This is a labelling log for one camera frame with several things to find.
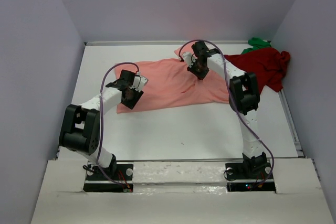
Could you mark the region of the pink t shirt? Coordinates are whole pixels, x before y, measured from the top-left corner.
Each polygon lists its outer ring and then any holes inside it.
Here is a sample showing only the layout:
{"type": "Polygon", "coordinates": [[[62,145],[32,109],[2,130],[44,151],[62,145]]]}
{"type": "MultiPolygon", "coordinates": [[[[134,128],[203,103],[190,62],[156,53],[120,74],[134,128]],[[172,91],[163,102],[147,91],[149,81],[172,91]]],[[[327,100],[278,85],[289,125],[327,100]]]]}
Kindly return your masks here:
{"type": "Polygon", "coordinates": [[[143,112],[179,106],[229,102],[225,80],[210,70],[203,80],[187,70],[187,65],[176,58],[136,63],[141,75],[148,79],[144,94],[131,110],[123,104],[117,113],[143,112]]]}

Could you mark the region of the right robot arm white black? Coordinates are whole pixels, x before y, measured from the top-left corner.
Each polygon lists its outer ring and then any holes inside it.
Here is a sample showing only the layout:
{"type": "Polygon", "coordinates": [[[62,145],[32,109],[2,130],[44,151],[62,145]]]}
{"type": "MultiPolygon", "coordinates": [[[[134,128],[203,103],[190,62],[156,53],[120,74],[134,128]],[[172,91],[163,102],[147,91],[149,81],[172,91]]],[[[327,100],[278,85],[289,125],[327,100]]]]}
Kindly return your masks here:
{"type": "Polygon", "coordinates": [[[244,72],[230,63],[222,51],[210,41],[191,40],[192,52],[179,52],[187,64],[187,70],[199,80],[205,79],[209,71],[214,71],[225,81],[229,104],[236,113],[243,138],[243,160],[227,163],[224,177],[227,181],[265,180],[271,176],[272,164],[267,160],[269,148],[262,142],[257,131],[257,109],[260,102],[257,76],[253,72],[244,72]]]}

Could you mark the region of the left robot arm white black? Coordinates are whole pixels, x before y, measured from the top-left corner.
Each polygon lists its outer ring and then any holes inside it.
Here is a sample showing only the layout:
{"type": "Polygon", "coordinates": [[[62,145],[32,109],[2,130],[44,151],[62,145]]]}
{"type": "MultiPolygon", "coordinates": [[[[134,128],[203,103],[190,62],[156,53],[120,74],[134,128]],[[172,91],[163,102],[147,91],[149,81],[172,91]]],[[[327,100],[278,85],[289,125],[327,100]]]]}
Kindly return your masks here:
{"type": "Polygon", "coordinates": [[[114,82],[105,84],[103,79],[98,95],[81,105],[66,107],[59,145],[85,157],[93,165],[92,173],[99,172],[112,179],[117,161],[115,155],[103,147],[104,115],[119,104],[134,109],[147,82],[139,72],[129,70],[122,70],[114,82]]]}

